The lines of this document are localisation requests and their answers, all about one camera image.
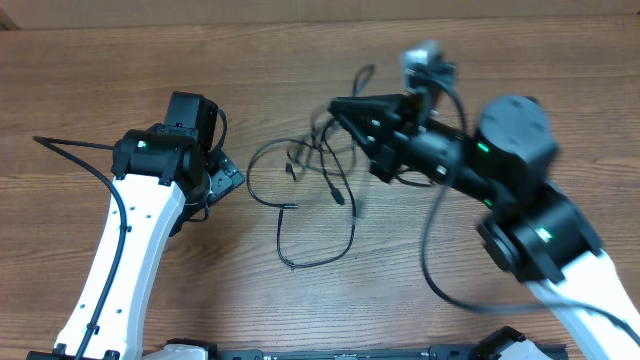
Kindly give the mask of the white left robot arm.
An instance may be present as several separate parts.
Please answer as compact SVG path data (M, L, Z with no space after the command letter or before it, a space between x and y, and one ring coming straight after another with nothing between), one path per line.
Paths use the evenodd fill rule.
M29 358L143 358L146 311L167 240L244 181L214 135L225 120L204 96L174 92L163 122L130 130L110 146L112 179L68 157L107 186L109 212L70 318L51 351Z

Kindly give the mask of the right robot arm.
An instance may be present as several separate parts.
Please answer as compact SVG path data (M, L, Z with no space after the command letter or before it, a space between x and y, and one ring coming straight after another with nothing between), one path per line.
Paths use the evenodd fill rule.
M503 95L474 132L432 116L455 96L454 66L417 64L405 94L337 97L329 112L387 182L401 167L488 208L477 232L494 263L535 295L534 304L476 304L481 314L551 310L590 359L639 355L639 314L595 229L551 181L558 153L547 114L531 97Z

